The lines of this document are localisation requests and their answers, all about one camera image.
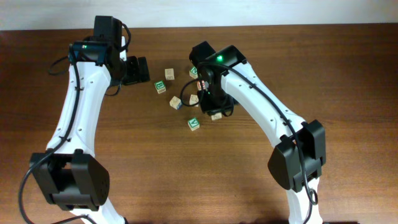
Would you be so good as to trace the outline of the red E elephant block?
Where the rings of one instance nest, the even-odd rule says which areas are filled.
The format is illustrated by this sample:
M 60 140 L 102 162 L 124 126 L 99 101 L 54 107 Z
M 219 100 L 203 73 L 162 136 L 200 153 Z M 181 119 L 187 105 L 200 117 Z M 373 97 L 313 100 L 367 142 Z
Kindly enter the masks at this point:
M 211 120 L 215 121 L 215 120 L 221 119 L 222 117 L 223 117 L 222 113 L 216 113 L 216 114 L 211 115 Z

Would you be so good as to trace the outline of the green V wooden block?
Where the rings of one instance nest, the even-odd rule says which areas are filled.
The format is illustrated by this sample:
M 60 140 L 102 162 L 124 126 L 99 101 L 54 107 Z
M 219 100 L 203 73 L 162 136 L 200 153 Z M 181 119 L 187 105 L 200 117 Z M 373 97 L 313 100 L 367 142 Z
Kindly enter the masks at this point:
M 187 124 L 191 131 L 194 131 L 200 127 L 200 122 L 196 117 L 189 119 Z

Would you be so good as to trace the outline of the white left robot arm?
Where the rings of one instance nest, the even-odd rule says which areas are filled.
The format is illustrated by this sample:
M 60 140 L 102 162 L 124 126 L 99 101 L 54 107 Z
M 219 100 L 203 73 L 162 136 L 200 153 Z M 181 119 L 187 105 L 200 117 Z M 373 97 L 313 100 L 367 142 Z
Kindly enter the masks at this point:
M 85 223 L 127 223 L 109 199 L 109 172 L 95 158 L 95 132 L 108 88 L 150 80 L 146 58 L 128 57 L 131 36 L 113 16 L 96 16 L 94 33 L 69 46 L 69 83 L 57 128 L 43 153 L 33 153 L 33 175 L 49 204 Z

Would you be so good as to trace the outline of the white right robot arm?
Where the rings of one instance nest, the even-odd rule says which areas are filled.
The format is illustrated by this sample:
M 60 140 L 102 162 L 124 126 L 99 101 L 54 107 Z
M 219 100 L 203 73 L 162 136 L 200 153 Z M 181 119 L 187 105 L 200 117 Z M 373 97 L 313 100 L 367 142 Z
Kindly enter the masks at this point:
M 208 42 L 192 48 L 203 113 L 230 116 L 241 105 L 261 127 L 273 152 L 267 164 L 286 191 L 289 223 L 322 223 L 317 189 L 326 162 L 325 128 L 306 122 L 288 109 L 256 75 L 247 58 L 233 45 L 220 51 Z

